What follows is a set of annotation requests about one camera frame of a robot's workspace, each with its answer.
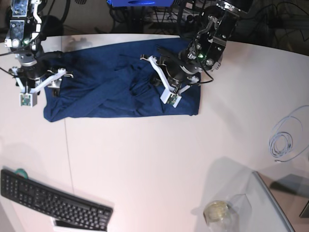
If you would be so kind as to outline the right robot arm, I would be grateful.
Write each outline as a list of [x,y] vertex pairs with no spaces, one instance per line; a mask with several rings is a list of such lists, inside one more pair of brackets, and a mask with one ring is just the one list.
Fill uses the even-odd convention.
[[41,43],[48,35],[61,34],[71,1],[65,2],[61,19],[50,14],[44,15],[45,0],[13,0],[10,6],[10,20],[4,45],[19,61],[20,67],[7,71],[16,85],[21,89],[21,96],[39,94],[45,87],[51,89],[52,95],[60,95],[63,77],[71,77],[64,68],[51,67],[50,59],[61,58],[61,51],[45,52]]

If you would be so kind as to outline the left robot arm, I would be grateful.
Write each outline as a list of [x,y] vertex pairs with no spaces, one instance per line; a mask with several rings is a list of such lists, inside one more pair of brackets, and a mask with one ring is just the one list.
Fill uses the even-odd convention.
[[201,8],[197,25],[186,49],[179,53],[158,47],[158,66],[172,87],[183,83],[193,85],[193,77],[220,65],[227,41],[241,16],[247,14],[251,0],[218,0],[215,5]]

